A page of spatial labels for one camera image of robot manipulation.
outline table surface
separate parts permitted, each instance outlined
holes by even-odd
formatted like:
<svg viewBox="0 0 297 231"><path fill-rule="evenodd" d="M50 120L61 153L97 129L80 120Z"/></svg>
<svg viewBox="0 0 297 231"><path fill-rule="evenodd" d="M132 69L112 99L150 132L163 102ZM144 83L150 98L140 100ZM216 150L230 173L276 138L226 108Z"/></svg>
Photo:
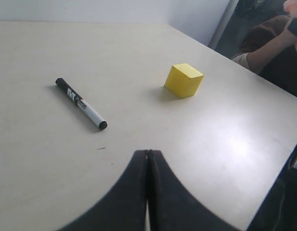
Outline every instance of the table surface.
<svg viewBox="0 0 297 231"><path fill-rule="evenodd" d="M162 87L180 63L205 75L183 100ZM204 206L244 230L296 142L297 98L170 26L0 22L0 231L69 223L138 149L162 150Z"/></svg>

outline yellow cube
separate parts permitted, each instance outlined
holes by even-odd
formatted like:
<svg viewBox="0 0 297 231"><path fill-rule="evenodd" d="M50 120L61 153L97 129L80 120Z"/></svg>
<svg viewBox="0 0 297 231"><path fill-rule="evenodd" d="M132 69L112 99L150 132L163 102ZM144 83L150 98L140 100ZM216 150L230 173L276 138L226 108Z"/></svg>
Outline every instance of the yellow cube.
<svg viewBox="0 0 297 231"><path fill-rule="evenodd" d="M204 75L188 64L173 65L164 86L178 98L194 95Z"/></svg>

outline marker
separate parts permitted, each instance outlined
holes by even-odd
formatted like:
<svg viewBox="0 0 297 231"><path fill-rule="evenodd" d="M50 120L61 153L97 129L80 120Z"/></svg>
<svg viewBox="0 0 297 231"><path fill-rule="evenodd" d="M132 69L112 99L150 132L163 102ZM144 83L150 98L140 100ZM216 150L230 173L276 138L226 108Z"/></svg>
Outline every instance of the marker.
<svg viewBox="0 0 297 231"><path fill-rule="evenodd" d="M78 95L63 78L58 78L56 84L94 122L94 124L99 127L100 130L104 130L108 126L107 122L84 99L82 99L82 97Z"/></svg>

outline person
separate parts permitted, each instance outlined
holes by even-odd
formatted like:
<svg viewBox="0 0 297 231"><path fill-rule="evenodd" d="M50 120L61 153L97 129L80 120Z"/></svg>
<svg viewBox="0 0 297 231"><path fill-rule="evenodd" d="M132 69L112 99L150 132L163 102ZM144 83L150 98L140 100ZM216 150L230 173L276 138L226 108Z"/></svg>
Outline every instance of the person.
<svg viewBox="0 0 297 231"><path fill-rule="evenodd" d="M288 29L289 15L252 28L232 59L297 97L297 37Z"/></svg>

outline wall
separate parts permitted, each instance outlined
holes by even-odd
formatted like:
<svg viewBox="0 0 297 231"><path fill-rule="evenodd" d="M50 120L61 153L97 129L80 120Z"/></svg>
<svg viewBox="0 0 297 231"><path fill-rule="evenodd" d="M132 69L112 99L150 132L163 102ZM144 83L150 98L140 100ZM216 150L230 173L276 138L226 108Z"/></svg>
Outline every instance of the wall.
<svg viewBox="0 0 297 231"><path fill-rule="evenodd" d="M169 23L208 45L229 0L0 0L0 20Z"/></svg>

